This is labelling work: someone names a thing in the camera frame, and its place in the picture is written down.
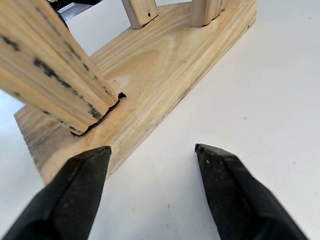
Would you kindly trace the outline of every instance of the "plywood board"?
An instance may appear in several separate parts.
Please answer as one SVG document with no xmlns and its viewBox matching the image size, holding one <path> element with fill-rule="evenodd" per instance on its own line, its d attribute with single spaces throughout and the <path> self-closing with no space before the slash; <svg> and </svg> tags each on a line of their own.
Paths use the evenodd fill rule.
<svg viewBox="0 0 320 240">
<path fill-rule="evenodd" d="M 16 120 L 44 182 L 68 158 L 103 145 L 112 148 L 112 174 L 246 32 L 256 14 L 255 0 L 230 0 L 210 24 L 192 28 L 191 3 L 186 2 L 160 6 L 158 17 L 144 28 L 125 30 L 91 59 L 127 98 L 84 136 L 72 136 L 27 107 L 18 111 Z"/>
</svg>

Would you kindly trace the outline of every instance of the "white background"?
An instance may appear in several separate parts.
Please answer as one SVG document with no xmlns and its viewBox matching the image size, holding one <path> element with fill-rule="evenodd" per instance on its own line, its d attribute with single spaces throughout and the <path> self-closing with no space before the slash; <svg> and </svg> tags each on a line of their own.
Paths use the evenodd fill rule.
<svg viewBox="0 0 320 240">
<path fill-rule="evenodd" d="M 218 240 L 195 143 L 239 156 L 320 239 L 320 1 L 257 4 L 255 24 L 108 179 L 90 240 Z M 68 25 L 90 55 L 129 21 L 106 0 Z M 0 235 L 44 186 L 13 117 L 22 106 L 0 92 Z"/>
</svg>

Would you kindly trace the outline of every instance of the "plywood edge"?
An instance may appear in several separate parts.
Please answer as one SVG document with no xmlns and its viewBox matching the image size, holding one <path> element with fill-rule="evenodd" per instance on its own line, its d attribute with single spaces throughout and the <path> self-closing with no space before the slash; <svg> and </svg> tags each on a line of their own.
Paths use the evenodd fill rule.
<svg viewBox="0 0 320 240">
<path fill-rule="evenodd" d="M 170 10 L 178 11 L 181 8 L 187 8 L 183 11 L 189 12 L 184 12 L 185 16 L 176 21 L 180 21 L 181 25 L 189 25 L 190 23 L 186 23 L 186 20 L 190 18 L 190 5 L 187 2 L 160 6 L 158 7 L 159 16 L 155 18 L 154 23 L 160 24 L 161 19 L 166 18 L 161 13 L 166 14 Z M 220 18 L 221 22 L 213 21 L 205 28 L 192 30 L 212 30 L 214 34 L 207 34 L 207 38 L 202 39 L 202 43 L 186 59 L 182 59 L 179 63 L 175 61 L 176 69 L 166 79 L 162 79 L 160 84 L 157 83 L 152 89 L 154 94 L 149 94 L 141 101 L 137 101 L 139 96 L 135 96 L 132 100 L 131 95 L 128 94 L 128 99 L 121 102 L 105 122 L 98 126 L 98 129 L 85 136 L 86 139 L 71 137 L 68 132 L 52 125 L 50 120 L 37 116 L 27 107 L 20 109 L 15 114 L 15 118 L 44 182 L 49 183 L 68 158 L 88 148 L 102 145 L 111 145 L 112 155 L 107 175 L 112 174 L 254 23 L 257 15 L 255 0 L 230 0 L 228 5 L 231 8 L 227 8 L 221 14 L 221 18 L 217 18 Z M 142 31 L 142 38 L 147 39 L 148 32 L 159 31 L 152 23 L 139 30 Z M 117 84 L 112 81 L 115 73 L 106 72 L 108 61 L 103 62 L 104 55 L 109 53 L 109 49 L 115 49 L 117 44 L 121 45 L 122 40 L 129 38 L 128 35 L 131 33 L 137 34 L 130 30 L 132 29 L 127 29 L 92 56 L 93 62 L 105 77 L 110 78 L 109 81 L 112 84 Z M 122 89 L 117 87 L 123 86 L 118 84 L 113 87 L 121 91 Z M 128 105 L 132 105 L 133 101 L 137 101 L 136 105 L 129 107 Z"/>
</svg>

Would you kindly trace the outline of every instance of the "wooden leg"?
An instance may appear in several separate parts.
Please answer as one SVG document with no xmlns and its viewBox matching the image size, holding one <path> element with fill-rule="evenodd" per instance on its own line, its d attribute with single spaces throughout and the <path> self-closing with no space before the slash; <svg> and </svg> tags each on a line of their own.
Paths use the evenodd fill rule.
<svg viewBox="0 0 320 240">
<path fill-rule="evenodd" d="M 208 25 L 225 9 L 227 0 L 192 0 L 191 27 Z"/>
<path fill-rule="evenodd" d="M 118 101 L 42 0 L 1 2 L 0 78 L 0 88 L 78 135 Z"/>
<path fill-rule="evenodd" d="M 133 29 L 141 29 L 158 16 L 155 0 L 122 0 Z"/>
</svg>

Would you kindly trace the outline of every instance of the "wooden post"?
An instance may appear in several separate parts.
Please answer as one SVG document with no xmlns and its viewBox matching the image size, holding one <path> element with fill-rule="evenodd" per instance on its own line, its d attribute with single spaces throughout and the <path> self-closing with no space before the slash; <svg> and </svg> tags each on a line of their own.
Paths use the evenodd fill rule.
<svg viewBox="0 0 320 240">
<path fill-rule="evenodd" d="M 192 0 L 191 27 L 201 28 L 218 17 L 227 0 Z"/>
<path fill-rule="evenodd" d="M 141 29 L 158 16 L 155 0 L 122 0 L 133 29 Z"/>
<path fill-rule="evenodd" d="M 2 0 L 0 88 L 77 135 L 118 101 L 43 0 Z"/>
</svg>

